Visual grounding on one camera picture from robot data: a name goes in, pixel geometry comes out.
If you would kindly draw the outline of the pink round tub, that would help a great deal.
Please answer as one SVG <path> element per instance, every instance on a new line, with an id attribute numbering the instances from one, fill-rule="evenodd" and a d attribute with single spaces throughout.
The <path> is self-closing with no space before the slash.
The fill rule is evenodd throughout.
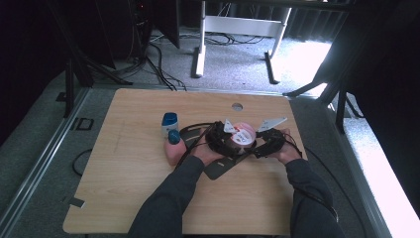
<path id="1" fill-rule="evenodd" d="M 241 155 L 255 142 L 257 133 L 248 123 L 239 122 L 233 125 L 235 132 L 230 138 L 231 146 Z"/>

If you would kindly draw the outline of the pink pump bottle blue cap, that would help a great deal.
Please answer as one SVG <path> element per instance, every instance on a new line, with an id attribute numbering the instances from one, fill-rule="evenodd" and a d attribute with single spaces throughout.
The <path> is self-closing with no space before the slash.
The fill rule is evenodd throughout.
<path id="1" fill-rule="evenodd" d="M 168 163 L 176 166 L 186 152 L 186 146 L 177 130 L 170 130 L 163 144 L 164 152 Z"/>

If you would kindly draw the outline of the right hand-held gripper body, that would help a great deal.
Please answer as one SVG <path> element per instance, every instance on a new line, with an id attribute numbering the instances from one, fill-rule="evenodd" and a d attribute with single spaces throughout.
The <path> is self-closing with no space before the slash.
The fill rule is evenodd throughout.
<path id="1" fill-rule="evenodd" d="M 267 131 L 267 138 L 263 140 L 262 145 L 271 146 L 275 148 L 275 152 L 279 151 L 285 143 L 285 138 L 280 130 L 276 129 L 276 126 L 287 120 L 286 117 L 264 119 L 262 124 L 257 129 L 257 132 Z"/>

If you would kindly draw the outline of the person's right hand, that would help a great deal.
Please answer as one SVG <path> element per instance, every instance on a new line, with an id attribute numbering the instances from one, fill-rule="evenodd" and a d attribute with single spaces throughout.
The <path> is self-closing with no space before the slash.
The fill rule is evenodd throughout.
<path id="1" fill-rule="evenodd" d="M 294 139 L 291 137 L 290 130 L 288 128 L 282 129 L 281 133 L 285 138 L 285 143 L 278 152 L 273 154 L 273 156 L 284 165 L 294 160 L 301 159 L 301 152 L 295 145 Z"/>

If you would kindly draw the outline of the black corner shelf rack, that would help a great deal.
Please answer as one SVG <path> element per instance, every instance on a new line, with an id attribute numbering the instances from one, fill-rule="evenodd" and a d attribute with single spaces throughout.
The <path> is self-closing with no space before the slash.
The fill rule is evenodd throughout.
<path id="1" fill-rule="evenodd" d="M 191 125 L 191 126 L 181 129 L 180 136 L 182 140 L 186 143 L 186 147 L 188 149 L 195 147 L 198 144 L 199 137 L 202 135 L 200 130 L 201 129 L 205 130 L 205 132 L 203 133 L 205 137 L 207 132 L 210 130 L 211 126 L 214 123 L 200 123 L 200 124 Z M 230 133 L 232 136 L 232 134 L 235 132 L 235 129 L 233 127 L 234 124 L 231 124 L 228 120 L 226 120 L 223 123 L 225 124 L 224 131 L 227 133 Z M 228 170 L 232 169 L 236 164 L 241 162 L 243 159 L 250 156 L 252 154 L 252 150 L 256 146 L 257 146 L 257 141 L 255 141 L 254 144 L 249 149 L 246 149 L 246 151 L 238 157 L 223 156 L 222 159 L 214 161 L 213 163 L 211 163 L 205 168 L 204 170 L 205 175 L 209 177 L 211 180 L 219 178 Z"/>

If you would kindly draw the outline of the dark curtain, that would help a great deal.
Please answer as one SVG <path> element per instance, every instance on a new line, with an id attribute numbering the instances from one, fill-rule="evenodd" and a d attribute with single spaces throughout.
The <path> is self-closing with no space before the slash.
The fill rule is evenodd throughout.
<path id="1" fill-rule="evenodd" d="M 343 12 L 295 8 L 291 10 L 284 35 L 301 42 L 332 42 L 347 16 Z"/>

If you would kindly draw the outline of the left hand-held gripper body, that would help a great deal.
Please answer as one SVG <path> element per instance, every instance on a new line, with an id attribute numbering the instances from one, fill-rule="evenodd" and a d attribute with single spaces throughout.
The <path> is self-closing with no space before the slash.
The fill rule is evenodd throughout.
<path id="1" fill-rule="evenodd" d="M 230 142 L 231 134 L 217 130 L 215 128 L 215 123 L 211 126 L 205 136 L 206 142 L 212 151 L 223 156 L 228 156 L 228 148 L 232 147 Z"/>

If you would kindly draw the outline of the grey tape strip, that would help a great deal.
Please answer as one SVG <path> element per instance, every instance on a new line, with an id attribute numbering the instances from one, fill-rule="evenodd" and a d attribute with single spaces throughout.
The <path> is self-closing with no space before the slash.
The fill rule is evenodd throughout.
<path id="1" fill-rule="evenodd" d="M 66 196 L 63 200 L 63 203 L 66 203 L 68 205 L 72 205 L 78 208 L 82 208 L 85 204 L 85 201 L 73 196 Z"/>

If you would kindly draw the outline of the metal floor rail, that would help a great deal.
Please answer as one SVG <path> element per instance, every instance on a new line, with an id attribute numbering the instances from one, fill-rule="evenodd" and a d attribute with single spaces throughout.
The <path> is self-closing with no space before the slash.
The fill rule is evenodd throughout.
<path id="1" fill-rule="evenodd" d="M 385 175 L 385 181 L 391 187 L 395 182 L 395 176 L 385 154 L 366 119 L 351 117 L 347 111 L 344 111 L 343 129 L 340 129 L 335 120 L 341 108 L 337 102 L 329 103 L 328 108 L 333 125 L 338 130 L 343 152 L 346 154 L 349 169 L 358 188 L 374 237 L 392 238 L 389 222 L 386 221 L 389 215 L 389 212 L 385 210 L 386 189 L 378 181 L 381 175 Z"/>
<path id="2" fill-rule="evenodd" d="M 75 121 L 89 91 L 89 88 L 80 89 L 75 98 L 73 109 L 66 118 L 60 121 L 57 129 L 52 134 L 51 139 L 42 150 L 42 153 L 37 157 L 35 164 L 21 183 L 7 209 L 0 216 L 0 237 L 6 237 L 7 233 L 10 233 L 13 230 L 13 227 L 20 218 L 27 203 L 30 201 L 39 182 L 42 180 L 45 172 L 49 168 L 50 163 L 53 161 L 53 157 L 59 149 L 66 134 L 70 130 L 71 125 Z"/>

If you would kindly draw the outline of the dark computer tower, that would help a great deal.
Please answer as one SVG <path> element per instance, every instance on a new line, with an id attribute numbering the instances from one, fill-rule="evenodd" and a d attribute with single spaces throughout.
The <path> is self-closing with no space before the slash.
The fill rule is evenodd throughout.
<path id="1" fill-rule="evenodd" d="M 114 60 L 143 59 L 151 35 L 147 0 L 96 0 Z"/>

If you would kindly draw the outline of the person's left hand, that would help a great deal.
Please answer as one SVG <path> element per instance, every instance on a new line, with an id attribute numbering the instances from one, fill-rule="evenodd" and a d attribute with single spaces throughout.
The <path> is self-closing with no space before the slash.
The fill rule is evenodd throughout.
<path id="1" fill-rule="evenodd" d="M 211 163 L 213 163 L 216 160 L 222 159 L 223 155 L 220 155 L 214 151 L 212 151 L 205 140 L 204 137 L 202 137 L 198 144 L 192 149 L 191 155 L 200 159 L 201 162 L 208 166 Z"/>

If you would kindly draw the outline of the white desk frame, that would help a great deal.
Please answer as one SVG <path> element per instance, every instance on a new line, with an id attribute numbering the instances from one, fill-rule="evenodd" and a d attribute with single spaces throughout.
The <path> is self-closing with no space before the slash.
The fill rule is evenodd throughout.
<path id="1" fill-rule="evenodd" d="M 271 84 L 278 84 L 274 76 L 273 62 L 283 39 L 292 8 L 286 7 L 279 20 L 261 20 L 237 17 L 211 16 L 206 13 L 206 1 L 200 2 L 200 44 L 198 47 L 194 75 L 204 74 L 206 58 L 205 37 L 207 33 L 221 33 L 252 37 L 273 38 L 272 50 L 264 53 L 268 79 Z"/>

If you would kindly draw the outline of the black rectangular floor bracket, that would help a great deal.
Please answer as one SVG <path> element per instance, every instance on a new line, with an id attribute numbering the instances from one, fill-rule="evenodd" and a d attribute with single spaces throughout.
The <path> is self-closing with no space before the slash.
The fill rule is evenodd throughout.
<path id="1" fill-rule="evenodd" d="M 92 129 L 94 120 L 91 118 L 79 118 L 75 129 L 77 131 L 89 131 Z"/>

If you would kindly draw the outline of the black metal stand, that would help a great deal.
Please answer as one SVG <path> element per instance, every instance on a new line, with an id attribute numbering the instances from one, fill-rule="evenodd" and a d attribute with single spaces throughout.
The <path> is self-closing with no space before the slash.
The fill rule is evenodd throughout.
<path id="1" fill-rule="evenodd" d="M 65 66 L 65 94 L 63 98 L 65 102 L 64 118 L 68 118 L 75 107 L 73 77 L 77 77 L 79 84 L 82 87 L 90 88 L 94 84 L 94 79 L 90 70 L 91 67 L 117 84 L 132 85 L 132 82 L 118 77 L 110 70 L 88 57 L 78 47 L 70 28 L 65 22 L 63 14 L 59 10 L 57 0 L 44 1 L 54 19 L 55 31 L 63 38 L 62 50 L 68 56 L 68 61 Z"/>
<path id="2" fill-rule="evenodd" d="M 363 17 L 366 13 L 363 8 L 365 6 L 364 0 L 349 0 L 343 9 L 347 13 L 346 20 L 341 25 L 340 31 L 313 80 L 296 90 L 285 93 L 285 96 L 297 97 L 321 83 L 326 83 L 327 86 L 321 93 L 320 100 L 322 103 L 328 104 L 338 97 L 335 124 L 341 133 L 344 132 L 347 75 L 355 64 L 356 55 L 360 51 L 364 39 Z"/>

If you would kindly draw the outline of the white shampoo bottle blue cap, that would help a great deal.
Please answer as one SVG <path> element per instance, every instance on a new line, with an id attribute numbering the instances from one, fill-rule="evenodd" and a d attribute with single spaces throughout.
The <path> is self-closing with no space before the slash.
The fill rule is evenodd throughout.
<path id="1" fill-rule="evenodd" d="M 167 137 L 170 130 L 178 129 L 178 118 L 174 112 L 166 112 L 161 120 L 161 133 L 164 138 Z"/>

